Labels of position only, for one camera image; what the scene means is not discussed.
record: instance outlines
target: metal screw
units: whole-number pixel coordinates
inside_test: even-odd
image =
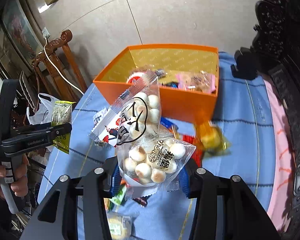
[[[103,173],[103,168],[96,168],[96,169],[94,170],[94,173],[95,173],[95,174],[101,174],[101,173]]]
[[[197,173],[202,175],[206,173],[206,170],[204,168],[197,168]]]
[[[69,179],[69,177],[67,176],[67,175],[62,175],[61,177],[60,177],[60,181],[61,182],[65,182],[65,181],[67,181]]]
[[[234,175],[234,176],[232,176],[232,180],[234,182],[239,182],[241,180],[241,178],[238,175]]]

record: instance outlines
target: pastry package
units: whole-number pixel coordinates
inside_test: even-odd
[[[219,127],[212,125],[210,121],[195,124],[195,137],[197,147],[210,155],[220,155],[231,146],[231,143],[222,134]]]
[[[55,102],[55,105],[52,109],[51,126],[56,126],[67,122],[71,123],[72,104],[74,104],[74,102],[69,102],[69,101]],[[69,154],[70,135],[71,133],[57,136],[53,140],[53,145],[57,149]]]
[[[199,73],[180,72],[176,74],[181,90],[212,93],[216,90],[216,77],[213,74],[200,71]]]
[[[147,72],[111,106],[121,108],[116,154],[131,198],[151,195],[167,186],[183,168],[195,146],[160,130],[158,77]]]
[[[115,212],[108,212],[107,219],[113,240],[128,240],[130,238],[132,229],[131,217]]]

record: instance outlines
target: power cord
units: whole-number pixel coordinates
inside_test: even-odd
[[[47,46],[47,44],[48,44],[48,40],[47,40],[47,37],[44,37],[45,38],[45,40],[46,40],[46,45],[43,47],[43,50],[44,50],[44,53],[46,54],[46,57],[47,57],[47,59],[50,61],[50,63],[55,67],[55,69],[58,71],[58,73],[60,74],[60,76],[70,85],[70,86],[72,86],[72,87],[74,87],[75,89],[77,89],[81,94],[83,94],[83,92],[79,89],[79,88],[77,88],[75,85],[73,85],[73,84],[71,84],[62,74],[61,74],[61,72],[60,72],[60,70],[56,67],[56,65],[54,65],[54,63],[50,60],[50,58],[48,57],[48,54],[47,54],[47,52],[46,52],[46,46]]]

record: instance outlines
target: wooden chair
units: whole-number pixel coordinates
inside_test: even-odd
[[[68,42],[72,39],[72,32],[70,30],[65,30],[61,33],[60,38],[48,42],[46,46],[46,52],[50,58],[50,60],[56,65],[56,67],[59,69],[59,71],[65,76],[65,73],[62,69],[61,61],[56,55],[55,51],[57,48],[62,48],[66,58],[74,72],[74,75],[76,76],[76,79],[79,83],[81,91],[84,93],[88,87],[82,77],[82,74],[79,70],[79,67],[77,63],[74,60],[74,56],[71,52],[71,49],[69,48]],[[47,70],[53,80],[53,83],[57,89],[57,92],[59,93],[59,98],[62,100],[77,102],[78,97],[74,93],[72,87],[64,81],[64,79],[60,76],[58,71],[54,68],[54,66],[50,63],[50,61],[47,59],[44,51],[41,51],[34,59],[34,61],[31,63],[32,67],[34,68],[34,71],[39,75],[40,79],[42,80],[42,83],[45,85],[48,93],[52,95],[51,88],[47,84],[45,77],[43,76],[41,70],[38,67],[38,64],[40,62],[43,62],[45,66],[47,67]]]

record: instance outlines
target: orange box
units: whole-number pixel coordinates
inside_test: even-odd
[[[212,94],[160,87],[162,116],[186,122],[212,119],[218,96],[218,48],[188,44],[146,44],[129,46],[116,56],[94,79],[109,104],[131,85],[126,84],[131,71],[146,64],[166,72],[200,70],[216,76],[216,91]]]

